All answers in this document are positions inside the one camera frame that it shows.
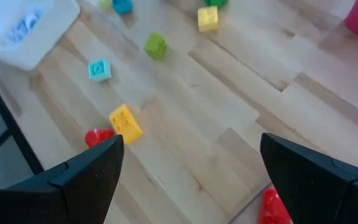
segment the sticker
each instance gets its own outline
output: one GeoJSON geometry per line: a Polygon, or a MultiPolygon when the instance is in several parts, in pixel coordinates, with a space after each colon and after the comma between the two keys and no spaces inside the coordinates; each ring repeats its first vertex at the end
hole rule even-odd
{"type": "Polygon", "coordinates": [[[42,17],[42,11],[33,9],[22,16],[16,25],[10,29],[6,35],[6,39],[12,45],[17,45],[27,37],[31,30],[38,24],[42,17]]]}

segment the duplo block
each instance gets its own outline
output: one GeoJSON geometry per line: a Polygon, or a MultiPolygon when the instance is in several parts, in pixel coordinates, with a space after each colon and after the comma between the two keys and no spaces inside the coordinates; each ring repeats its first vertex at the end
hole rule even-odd
{"type": "Polygon", "coordinates": [[[98,5],[101,10],[106,11],[108,9],[111,9],[112,2],[111,0],[98,0],[98,5]]]}
{"type": "Polygon", "coordinates": [[[222,7],[227,3],[229,0],[205,0],[207,5],[209,6],[217,6],[218,8],[222,7]]]}
{"type": "Polygon", "coordinates": [[[131,144],[143,135],[127,105],[121,105],[111,112],[109,119],[116,133],[123,136],[125,144],[131,144]]]}
{"type": "Polygon", "coordinates": [[[167,43],[160,34],[151,33],[144,45],[147,55],[156,60],[162,60],[167,50],[167,43]]]}
{"type": "Polygon", "coordinates": [[[90,62],[88,65],[88,73],[89,79],[96,82],[108,80],[111,78],[110,64],[105,59],[90,62]]]}
{"type": "Polygon", "coordinates": [[[198,30],[206,32],[219,28],[218,8],[204,7],[198,10],[198,30]]]}
{"type": "Polygon", "coordinates": [[[112,0],[112,8],[119,14],[127,14],[132,12],[131,0],[112,0]]]}

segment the black frame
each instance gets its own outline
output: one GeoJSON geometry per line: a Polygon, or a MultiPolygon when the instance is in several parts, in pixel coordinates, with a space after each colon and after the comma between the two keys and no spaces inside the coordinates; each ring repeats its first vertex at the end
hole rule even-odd
{"type": "Polygon", "coordinates": [[[26,138],[24,137],[19,125],[17,125],[16,120],[14,119],[13,115],[9,111],[8,107],[6,106],[1,95],[0,95],[0,115],[7,127],[7,130],[0,135],[0,146],[10,137],[13,137],[24,159],[28,163],[34,175],[45,171],[40,161],[38,160],[37,156],[35,155],[34,151],[32,150],[30,144],[27,142],[26,138]]]}
{"type": "Polygon", "coordinates": [[[294,223],[358,223],[358,167],[270,133],[260,153],[294,223]]]}
{"type": "Polygon", "coordinates": [[[103,224],[121,174],[121,135],[8,189],[0,189],[0,223],[103,224]]]}

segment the blue block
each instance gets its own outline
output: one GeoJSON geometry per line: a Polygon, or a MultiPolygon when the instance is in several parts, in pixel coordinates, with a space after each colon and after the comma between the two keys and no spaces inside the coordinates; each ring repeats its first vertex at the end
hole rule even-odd
{"type": "Polygon", "coordinates": [[[132,12],[131,0],[112,0],[112,8],[119,14],[123,15],[132,12]]]}
{"type": "Polygon", "coordinates": [[[111,78],[110,64],[107,60],[101,59],[90,62],[88,65],[89,79],[101,82],[111,78]]]}

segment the white container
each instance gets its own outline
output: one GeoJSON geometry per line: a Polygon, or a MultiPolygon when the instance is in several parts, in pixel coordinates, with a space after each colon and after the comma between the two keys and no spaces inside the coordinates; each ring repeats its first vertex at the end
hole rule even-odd
{"type": "Polygon", "coordinates": [[[34,69],[79,13],[75,0],[0,0],[0,61],[34,69]]]}

